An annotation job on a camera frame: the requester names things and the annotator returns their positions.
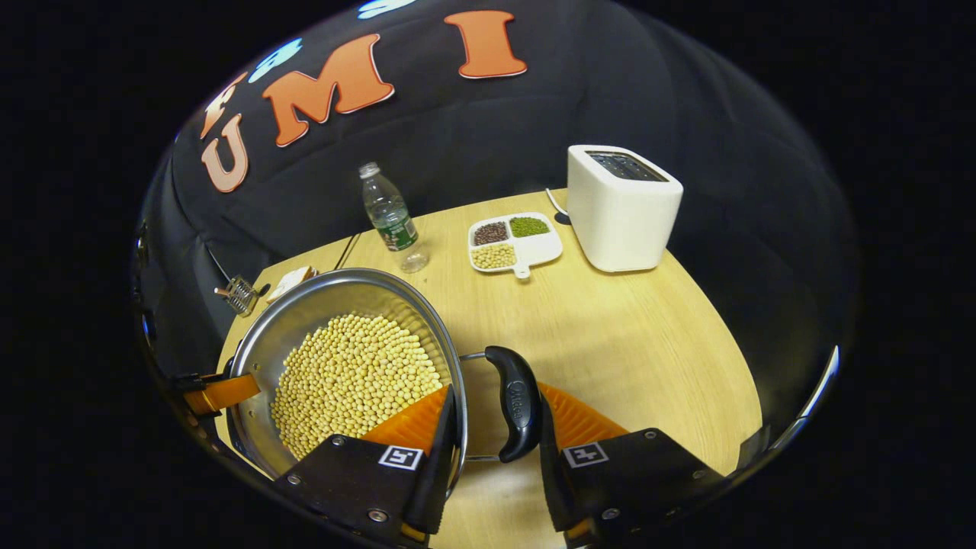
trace stainless steel pot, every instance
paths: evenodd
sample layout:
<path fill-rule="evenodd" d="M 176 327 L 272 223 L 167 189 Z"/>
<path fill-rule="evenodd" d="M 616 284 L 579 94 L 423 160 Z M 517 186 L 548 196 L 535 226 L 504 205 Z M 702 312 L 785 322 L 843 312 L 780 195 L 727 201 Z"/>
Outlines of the stainless steel pot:
<path fill-rule="evenodd" d="M 459 357 L 437 312 L 408 283 L 382 271 L 341 269 L 306 280 L 265 309 L 241 340 L 230 366 L 230 377 L 251 373 L 261 388 L 258 395 L 229 411 L 238 447 L 271 477 L 280 477 L 298 463 L 282 443 L 270 415 L 275 389 L 285 369 L 284 359 L 309 332 L 324 326 L 332 317 L 350 313 L 383 315 L 419 336 L 441 379 L 450 383 L 456 404 L 458 444 L 448 494 L 461 476 L 468 450 L 468 402 L 461 360 L 486 358 L 502 376 L 500 400 L 508 423 L 508 442 L 497 459 L 512 461 L 538 443 L 542 403 L 532 370 L 522 357 L 502 347 L 488 347 L 484 353 Z"/>

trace soybean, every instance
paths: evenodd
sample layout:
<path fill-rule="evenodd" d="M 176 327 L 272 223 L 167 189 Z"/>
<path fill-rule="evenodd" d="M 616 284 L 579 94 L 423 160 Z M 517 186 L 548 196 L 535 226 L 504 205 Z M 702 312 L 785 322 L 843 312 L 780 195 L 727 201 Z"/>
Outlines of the soybean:
<path fill-rule="evenodd" d="M 362 437 L 410 403 L 380 397 L 399 390 L 422 398 L 442 387 L 419 338 L 382 316 L 332 318 L 292 349 L 284 365 L 271 417 L 298 459 L 333 434 Z"/>
<path fill-rule="evenodd" d="M 471 260 L 479 269 L 498 269 L 515 264 L 515 248 L 511 244 L 494 244 L 471 250 Z"/>

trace pot handle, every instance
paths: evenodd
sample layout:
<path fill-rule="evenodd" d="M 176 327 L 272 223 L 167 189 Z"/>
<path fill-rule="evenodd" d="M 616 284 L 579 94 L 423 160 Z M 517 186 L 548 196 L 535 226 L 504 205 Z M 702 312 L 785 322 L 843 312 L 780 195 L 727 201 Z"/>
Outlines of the pot handle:
<path fill-rule="evenodd" d="M 461 360 L 488 359 L 502 378 L 499 398 L 502 415 L 508 424 L 508 441 L 498 453 L 499 461 L 509 463 L 532 451 L 542 436 L 542 398 L 536 376 L 529 363 L 515 351 L 490 345 L 484 353 L 465 355 Z"/>

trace black cloth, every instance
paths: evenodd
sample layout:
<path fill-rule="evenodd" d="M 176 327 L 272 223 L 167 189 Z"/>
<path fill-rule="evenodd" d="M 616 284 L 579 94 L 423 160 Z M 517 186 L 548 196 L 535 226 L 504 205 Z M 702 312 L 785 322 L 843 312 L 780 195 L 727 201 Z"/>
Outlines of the black cloth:
<path fill-rule="evenodd" d="M 508 37 L 524 74 L 470 80 L 445 16 L 514 14 Z M 264 89 L 297 70 L 318 76 L 332 51 L 369 33 L 395 86 L 383 102 L 323 124 L 285 148 Z M 846 347 L 857 288 L 853 227 L 829 166 L 758 84 L 688 36 L 596 0 L 416 2 L 370 20 L 340 13 L 299 34 L 302 48 L 257 82 L 239 83 L 206 140 L 200 106 L 157 173 L 145 214 L 145 288 L 167 375 L 212 370 L 232 321 L 212 296 L 228 275 L 370 228 L 356 168 L 379 163 L 413 215 L 566 185 L 566 148 L 628 148 L 674 174 L 684 196 L 669 245 L 729 326 L 773 436 L 813 390 L 834 345 Z M 253 71 L 274 51 L 228 76 Z M 230 193 L 201 153 L 234 114 L 249 156 Z M 218 147 L 232 165 L 226 140 Z"/>

